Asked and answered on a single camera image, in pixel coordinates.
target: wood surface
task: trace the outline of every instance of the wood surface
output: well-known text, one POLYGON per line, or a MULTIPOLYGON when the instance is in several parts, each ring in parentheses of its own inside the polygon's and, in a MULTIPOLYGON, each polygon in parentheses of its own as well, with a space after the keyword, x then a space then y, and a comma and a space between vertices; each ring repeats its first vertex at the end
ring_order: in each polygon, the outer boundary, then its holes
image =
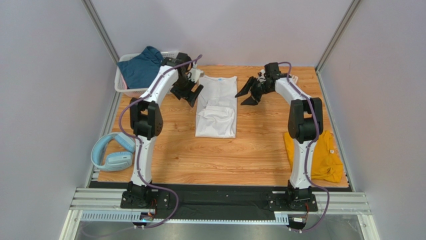
MULTIPOLYGON (((240 90, 263 66, 208 65, 199 68, 210 77, 237 76, 240 90)), ((283 73, 287 70, 287 67, 281 68, 283 73)), ((323 99, 313 67, 293 67, 291 74, 299 77, 297 85, 303 91, 323 99)), ((291 169, 283 133, 288 131, 290 106, 276 92, 263 95, 257 106, 241 106, 245 98, 247 96, 238 98, 236 138, 218 139, 195 137, 197 107, 191 108, 185 100, 177 100, 168 94, 160 107, 164 124, 153 153, 153 183, 287 186, 291 169)), ((120 131, 118 118, 129 101, 130 98, 123 95, 113 132, 120 131)), ((324 99, 323 118, 324 130, 332 132, 324 99)), ((126 113, 123 127, 133 133, 129 121, 129 113, 126 113)), ((111 141, 105 156, 117 151, 125 150, 111 141)), ((132 172, 133 166, 116 172, 101 171, 98 181, 129 182, 132 172)), ((345 176, 340 183, 314 182, 325 187, 348 186, 345 176)))

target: white t-shirt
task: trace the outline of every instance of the white t-shirt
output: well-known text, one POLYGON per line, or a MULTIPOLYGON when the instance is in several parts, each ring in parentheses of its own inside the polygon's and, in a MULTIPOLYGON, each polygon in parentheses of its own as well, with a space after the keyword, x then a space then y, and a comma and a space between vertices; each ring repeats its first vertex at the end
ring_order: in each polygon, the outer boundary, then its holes
POLYGON ((235 138, 237 132, 237 77, 209 77, 198 80, 203 85, 198 95, 195 136, 235 138))

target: yellow cloth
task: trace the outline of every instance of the yellow cloth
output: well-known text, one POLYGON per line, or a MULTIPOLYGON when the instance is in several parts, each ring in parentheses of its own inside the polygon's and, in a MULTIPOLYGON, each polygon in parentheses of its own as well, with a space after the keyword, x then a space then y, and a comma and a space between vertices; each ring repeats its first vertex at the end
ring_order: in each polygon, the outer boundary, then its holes
MULTIPOLYGON (((284 144, 287 150, 288 162, 293 169, 295 144, 288 132, 284 133, 284 144)), ((343 176, 343 163, 334 149, 333 136, 326 130, 316 142, 313 151, 311 178, 340 183, 343 176)))

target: laundry basket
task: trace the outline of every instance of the laundry basket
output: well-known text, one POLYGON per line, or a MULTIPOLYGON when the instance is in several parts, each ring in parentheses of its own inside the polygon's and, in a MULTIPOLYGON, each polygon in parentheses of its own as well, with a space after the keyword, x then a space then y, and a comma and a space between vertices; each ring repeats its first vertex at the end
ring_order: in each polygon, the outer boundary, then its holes
MULTIPOLYGON (((176 58, 178 56, 178 51, 164 51, 161 52, 163 58, 176 58)), ((120 57, 119 62, 129 61, 130 59, 138 56, 140 53, 126 54, 120 57)), ((119 67, 115 72, 114 88, 119 93, 124 93, 125 95, 131 98, 139 98, 148 88, 135 88, 135 89, 126 89, 126 85, 122 78, 122 73, 120 72, 119 67)))

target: dark blue fabric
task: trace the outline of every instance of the dark blue fabric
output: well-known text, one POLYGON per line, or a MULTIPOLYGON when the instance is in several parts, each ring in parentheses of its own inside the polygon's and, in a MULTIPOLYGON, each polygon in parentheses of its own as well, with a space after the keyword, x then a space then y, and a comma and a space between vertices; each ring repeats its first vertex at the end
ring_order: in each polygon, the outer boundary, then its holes
POLYGON ((128 89, 148 88, 159 73, 163 56, 155 47, 147 46, 128 61, 117 62, 128 89))

